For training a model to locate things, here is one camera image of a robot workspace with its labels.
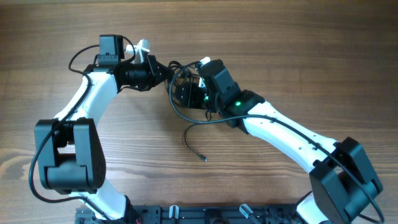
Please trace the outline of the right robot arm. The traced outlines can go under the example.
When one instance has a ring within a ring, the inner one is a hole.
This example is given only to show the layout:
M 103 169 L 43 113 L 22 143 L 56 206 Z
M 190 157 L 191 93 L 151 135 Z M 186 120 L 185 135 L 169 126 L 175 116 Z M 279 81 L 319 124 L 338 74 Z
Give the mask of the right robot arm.
M 221 60 L 171 63 L 169 99 L 173 109 L 217 112 L 219 121 L 273 145 L 310 178 L 311 191 L 293 207 L 304 223 L 351 223 L 376 203 L 383 186 L 363 146 L 353 138 L 337 141 L 317 134 L 278 112 L 253 91 L 242 90 Z

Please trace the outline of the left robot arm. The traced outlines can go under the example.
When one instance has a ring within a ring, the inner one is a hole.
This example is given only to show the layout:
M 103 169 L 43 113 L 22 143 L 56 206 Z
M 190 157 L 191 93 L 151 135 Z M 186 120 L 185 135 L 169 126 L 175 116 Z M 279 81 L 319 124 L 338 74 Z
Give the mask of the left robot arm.
M 83 71 L 70 102 L 34 128 L 36 152 L 29 169 L 32 194 L 47 203 L 80 200 L 100 223 L 141 223 L 127 196 L 106 179 L 106 160 L 97 124 L 123 88 L 149 91 L 171 79 L 168 67 L 150 55 L 150 43 L 123 42 L 122 35 L 99 37 L 99 54 Z

